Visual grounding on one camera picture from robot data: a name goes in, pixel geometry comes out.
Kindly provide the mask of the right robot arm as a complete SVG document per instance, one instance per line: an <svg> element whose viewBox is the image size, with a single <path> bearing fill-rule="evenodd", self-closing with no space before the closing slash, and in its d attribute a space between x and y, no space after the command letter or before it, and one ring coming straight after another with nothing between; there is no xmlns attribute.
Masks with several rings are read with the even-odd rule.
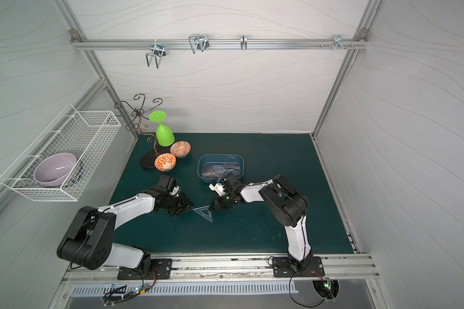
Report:
<svg viewBox="0 0 464 309"><path fill-rule="evenodd" d="M244 184L233 173L228 173L208 187L217 193L209 206L210 211L223 211L241 203L264 202L285 228L290 262L302 268L311 261L306 229L308 200L285 176Z"/></svg>

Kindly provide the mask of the clear small triangle ruler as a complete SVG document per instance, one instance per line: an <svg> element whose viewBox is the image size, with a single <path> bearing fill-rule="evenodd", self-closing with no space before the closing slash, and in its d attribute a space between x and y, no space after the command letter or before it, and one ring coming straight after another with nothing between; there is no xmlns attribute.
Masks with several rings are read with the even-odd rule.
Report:
<svg viewBox="0 0 464 309"><path fill-rule="evenodd" d="M213 214L209 206L197 207L194 208L193 211L197 213L199 216L206 219L207 221L213 223Z"/></svg>

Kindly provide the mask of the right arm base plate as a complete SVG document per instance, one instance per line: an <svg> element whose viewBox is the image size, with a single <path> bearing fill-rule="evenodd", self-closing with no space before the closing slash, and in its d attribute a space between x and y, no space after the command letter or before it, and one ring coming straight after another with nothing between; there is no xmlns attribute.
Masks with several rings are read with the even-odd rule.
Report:
<svg viewBox="0 0 464 309"><path fill-rule="evenodd" d="M321 257L309 255L302 261L287 257L270 257L269 266L275 278L322 278L325 270Z"/></svg>

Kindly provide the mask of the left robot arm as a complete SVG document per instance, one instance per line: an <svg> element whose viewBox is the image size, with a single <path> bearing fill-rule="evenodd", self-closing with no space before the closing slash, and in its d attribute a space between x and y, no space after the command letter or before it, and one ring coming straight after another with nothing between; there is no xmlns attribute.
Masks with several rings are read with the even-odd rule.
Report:
<svg viewBox="0 0 464 309"><path fill-rule="evenodd" d="M191 200L179 187L171 191L152 188L104 207L86 206L77 211L57 248L57 257L89 270L101 267L143 268L151 254L115 243L115 231L142 215L166 209L171 216L190 210Z"/></svg>

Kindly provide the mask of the clear protractor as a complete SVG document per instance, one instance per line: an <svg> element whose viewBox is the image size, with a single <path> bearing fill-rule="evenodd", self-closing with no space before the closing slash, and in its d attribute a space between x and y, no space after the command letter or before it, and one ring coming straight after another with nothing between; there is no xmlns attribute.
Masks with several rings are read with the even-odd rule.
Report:
<svg viewBox="0 0 464 309"><path fill-rule="evenodd" d="M202 177L203 178L222 178L228 171L232 171L232 167L226 167L222 165L208 165L203 167Z"/></svg>

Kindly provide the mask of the brown stencil ruler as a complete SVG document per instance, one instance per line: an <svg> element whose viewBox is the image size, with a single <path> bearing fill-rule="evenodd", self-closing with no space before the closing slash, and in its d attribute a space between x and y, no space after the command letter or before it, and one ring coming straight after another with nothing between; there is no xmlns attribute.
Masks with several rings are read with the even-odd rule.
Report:
<svg viewBox="0 0 464 309"><path fill-rule="evenodd" d="M222 178L225 172L226 172L226 169L222 165L206 164L202 168L201 177L218 179L218 178Z"/></svg>

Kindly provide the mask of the blue plastic storage box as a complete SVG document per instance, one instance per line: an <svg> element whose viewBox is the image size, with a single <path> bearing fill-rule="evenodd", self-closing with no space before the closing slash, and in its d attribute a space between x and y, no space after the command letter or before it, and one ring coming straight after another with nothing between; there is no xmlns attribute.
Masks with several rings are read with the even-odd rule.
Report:
<svg viewBox="0 0 464 309"><path fill-rule="evenodd" d="M223 178L228 173L241 179L244 167L244 159L239 154L204 154L198 161L197 175L207 184Z"/></svg>

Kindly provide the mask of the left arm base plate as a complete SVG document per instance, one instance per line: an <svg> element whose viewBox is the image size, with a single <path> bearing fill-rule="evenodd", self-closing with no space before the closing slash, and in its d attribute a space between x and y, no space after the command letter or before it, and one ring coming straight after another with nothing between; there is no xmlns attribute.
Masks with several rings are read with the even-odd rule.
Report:
<svg viewBox="0 0 464 309"><path fill-rule="evenodd" d="M121 281L137 279L169 279L172 262L172 259L146 258L145 260L142 260L135 269L120 267L117 279Z"/></svg>

